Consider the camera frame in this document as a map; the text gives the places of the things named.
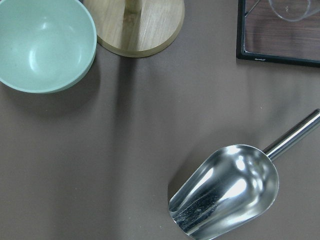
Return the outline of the black framed glass rack tray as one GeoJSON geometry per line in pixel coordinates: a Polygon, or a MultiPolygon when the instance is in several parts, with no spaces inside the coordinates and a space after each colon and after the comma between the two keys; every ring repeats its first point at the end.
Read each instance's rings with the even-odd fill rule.
{"type": "Polygon", "coordinates": [[[320,12],[300,21],[279,18],[268,0],[238,1],[236,57],[320,66],[320,12]]]}

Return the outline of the clear glass in tray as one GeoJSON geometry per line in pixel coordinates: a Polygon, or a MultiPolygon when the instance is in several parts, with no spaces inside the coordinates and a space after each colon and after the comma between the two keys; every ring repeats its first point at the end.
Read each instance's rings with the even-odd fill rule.
{"type": "Polygon", "coordinates": [[[288,22],[297,22],[320,12],[319,0],[269,0],[273,12],[288,22]]]}

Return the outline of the stainless steel scoop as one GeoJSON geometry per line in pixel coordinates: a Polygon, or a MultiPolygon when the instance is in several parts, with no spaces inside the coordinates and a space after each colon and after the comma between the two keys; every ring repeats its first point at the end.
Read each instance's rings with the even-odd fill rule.
{"type": "Polygon", "coordinates": [[[169,200],[172,220],[195,240],[213,240],[262,215],[279,191],[274,160],[319,124],[316,109],[263,150],[234,144],[215,151],[169,200]]]}

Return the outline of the wooden cup tree stand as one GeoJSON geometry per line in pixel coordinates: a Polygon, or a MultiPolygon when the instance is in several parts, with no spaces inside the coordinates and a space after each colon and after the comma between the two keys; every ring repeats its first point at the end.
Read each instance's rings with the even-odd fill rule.
{"type": "Polygon", "coordinates": [[[185,18],[183,0],[85,0],[98,43],[108,51],[144,58],[167,48],[185,18]]]}

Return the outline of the mint green bowl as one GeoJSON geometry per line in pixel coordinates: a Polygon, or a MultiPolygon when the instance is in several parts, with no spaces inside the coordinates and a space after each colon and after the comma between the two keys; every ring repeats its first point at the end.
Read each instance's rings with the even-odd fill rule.
{"type": "Polygon", "coordinates": [[[93,18],[78,0],[0,3],[0,81],[12,89],[65,90],[90,70],[96,48],[93,18]]]}

